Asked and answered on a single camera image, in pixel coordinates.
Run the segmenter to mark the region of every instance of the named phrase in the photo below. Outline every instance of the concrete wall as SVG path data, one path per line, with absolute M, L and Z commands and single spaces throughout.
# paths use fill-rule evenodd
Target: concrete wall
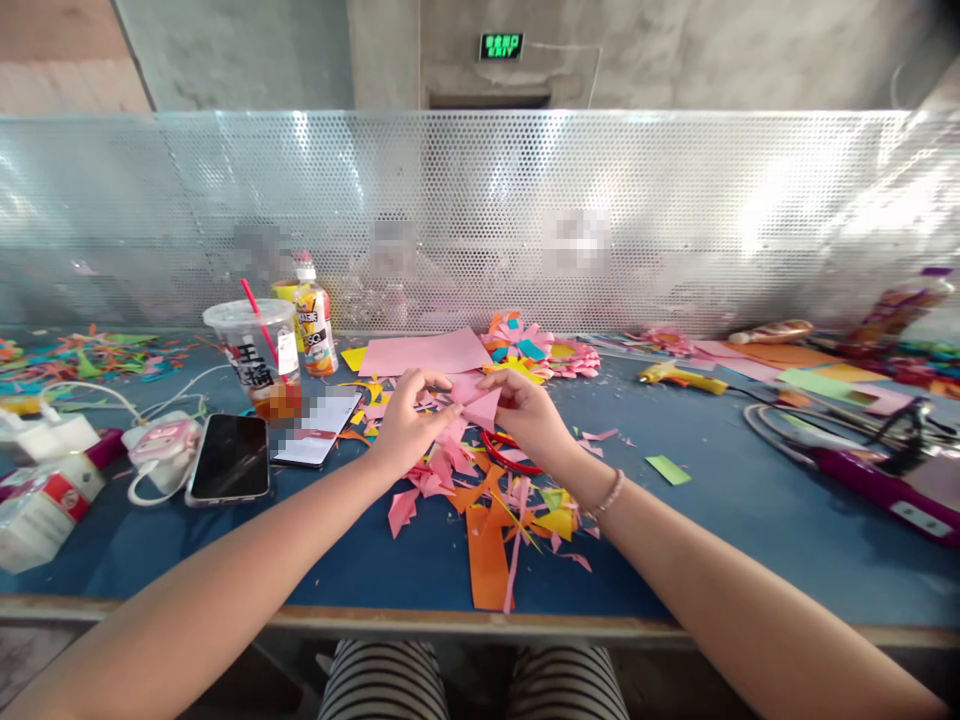
M 110 0 L 0 4 L 0 113 L 149 110 Z
M 540 93 L 568 108 L 883 107 L 894 71 L 940 19 L 935 0 L 348 3 L 352 36 L 363 38 L 357 107 L 391 109 L 426 108 L 435 95 Z M 478 63 L 483 31 L 526 33 L 522 59 Z M 415 39 L 419 66 L 394 52 Z M 912 84 L 932 87 L 946 64 L 914 63 Z
M 353 108 L 345 0 L 117 0 L 158 111 Z

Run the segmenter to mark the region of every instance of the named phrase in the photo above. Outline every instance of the exit sign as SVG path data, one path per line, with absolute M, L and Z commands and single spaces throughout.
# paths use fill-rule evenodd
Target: exit sign
M 519 60 L 523 33 L 484 33 L 480 36 L 481 60 Z

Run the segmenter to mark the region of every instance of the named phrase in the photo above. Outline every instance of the perforated metal panel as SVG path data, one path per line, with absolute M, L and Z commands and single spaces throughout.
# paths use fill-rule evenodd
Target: perforated metal panel
M 198 326 L 305 248 L 340 330 L 502 308 L 558 332 L 842 326 L 956 261 L 956 130 L 905 113 L 3 120 L 0 323 Z

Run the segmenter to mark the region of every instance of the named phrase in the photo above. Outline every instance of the striped fabric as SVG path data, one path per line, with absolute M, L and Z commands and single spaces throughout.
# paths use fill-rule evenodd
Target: striped fabric
M 330 669 L 320 720 L 446 720 L 443 682 L 427 643 L 343 640 Z M 609 653 L 559 646 L 520 651 L 510 720 L 627 720 Z

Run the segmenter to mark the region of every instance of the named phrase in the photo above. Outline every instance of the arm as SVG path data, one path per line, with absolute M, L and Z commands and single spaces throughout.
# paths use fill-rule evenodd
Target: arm
M 58 657 L 5 719 L 172 718 L 209 687 L 317 560 L 420 459 L 459 406 L 413 410 L 442 375 L 407 371 L 376 446 L 242 525 L 124 603 Z
M 570 436 L 546 391 L 512 371 L 497 423 L 581 507 L 598 507 L 616 472 Z M 599 518 L 703 654 L 764 717 L 943 718 L 945 706 L 842 620 L 639 485 Z

